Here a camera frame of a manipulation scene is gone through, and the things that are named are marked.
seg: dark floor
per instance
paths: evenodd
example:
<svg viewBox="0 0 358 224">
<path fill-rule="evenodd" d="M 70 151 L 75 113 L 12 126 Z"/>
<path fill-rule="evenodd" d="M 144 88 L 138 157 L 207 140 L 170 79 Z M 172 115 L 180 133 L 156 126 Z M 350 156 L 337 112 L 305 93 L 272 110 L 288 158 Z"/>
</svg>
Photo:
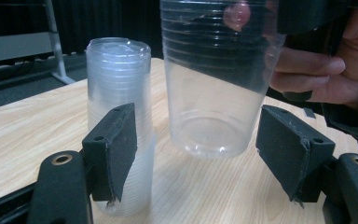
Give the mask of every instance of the dark floor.
<svg viewBox="0 0 358 224">
<path fill-rule="evenodd" d="M 65 55 L 64 62 L 66 75 L 71 79 L 87 77 L 84 54 Z M 54 69 L 53 58 L 0 66 L 0 106 L 64 86 L 51 75 Z"/>
</svg>

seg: clear plastic cup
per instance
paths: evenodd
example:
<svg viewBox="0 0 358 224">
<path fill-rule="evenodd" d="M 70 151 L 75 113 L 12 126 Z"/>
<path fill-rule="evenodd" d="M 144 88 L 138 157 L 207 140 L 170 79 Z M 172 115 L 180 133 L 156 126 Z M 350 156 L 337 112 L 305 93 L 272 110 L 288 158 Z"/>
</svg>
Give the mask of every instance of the clear plastic cup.
<svg viewBox="0 0 358 224">
<path fill-rule="evenodd" d="M 242 3 L 240 31 L 224 22 Z M 200 158 L 240 155 L 249 145 L 284 40 L 278 1 L 161 0 L 172 141 Z"/>
<path fill-rule="evenodd" d="M 150 94 L 150 48 L 126 38 L 91 40 L 87 47 L 89 130 L 111 109 L 134 103 L 137 134 L 135 160 L 119 202 L 97 202 L 107 214 L 128 216 L 150 201 L 154 162 Z"/>
</svg>

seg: stack of plastic cups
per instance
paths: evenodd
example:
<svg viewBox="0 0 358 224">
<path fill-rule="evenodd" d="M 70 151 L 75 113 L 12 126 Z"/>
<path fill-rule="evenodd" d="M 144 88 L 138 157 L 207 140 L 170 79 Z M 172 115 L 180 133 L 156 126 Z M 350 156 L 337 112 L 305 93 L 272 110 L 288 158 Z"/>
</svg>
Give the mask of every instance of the stack of plastic cups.
<svg viewBox="0 0 358 224">
<path fill-rule="evenodd" d="M 154 149 L 150 95 L 150 47 L 126 38 L 91 40 L 87 47 L 89 130 L 112 108 L 134 103 L 137 152 L 121 203 L 97 202 L 110 215 L 128 216 L 151 198 Z"/>
</svg>

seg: background table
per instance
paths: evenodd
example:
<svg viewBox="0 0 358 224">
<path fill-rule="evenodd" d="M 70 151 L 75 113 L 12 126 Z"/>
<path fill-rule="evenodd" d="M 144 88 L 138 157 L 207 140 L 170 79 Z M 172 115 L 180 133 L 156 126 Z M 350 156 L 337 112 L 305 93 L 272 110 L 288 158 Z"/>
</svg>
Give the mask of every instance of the background table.
<svg viewBox="0 0 358 224">
<path fill-rule="evenodd" d="M 280 183 L 250 147 L 239 157 L 199 160 L 169 137 L 164 62 L 152 59 L 153 123 L 157 134 L 152 200 L 140 213 L 110 217 L 93 205 L 95 223 L 324 223 L 319 202 L 289 202 Z M 87 128 L 87 80 L 0 107 L 0 197 L 36 181 L 47 156 L 81 149 Z M 336 142 L 335 156 L 357 152 L 350 136 L 327 128 L 324 118 L 271 98 Z"/>
</svg>

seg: cup bottom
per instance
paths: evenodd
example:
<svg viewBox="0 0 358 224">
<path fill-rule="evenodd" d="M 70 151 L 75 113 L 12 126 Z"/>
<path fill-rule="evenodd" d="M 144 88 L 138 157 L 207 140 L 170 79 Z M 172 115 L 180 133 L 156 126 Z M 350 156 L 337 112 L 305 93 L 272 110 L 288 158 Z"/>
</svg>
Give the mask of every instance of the cup bottom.
<svg viewBox="0 0 358 224">
<path fill-rule="evenodd" d="M 172 142 L 198 158 L 238 156 L 252 137 L 252 120 L 245 124 L 218 112 L 190 111 L 172 120 Z"/>
</svg>

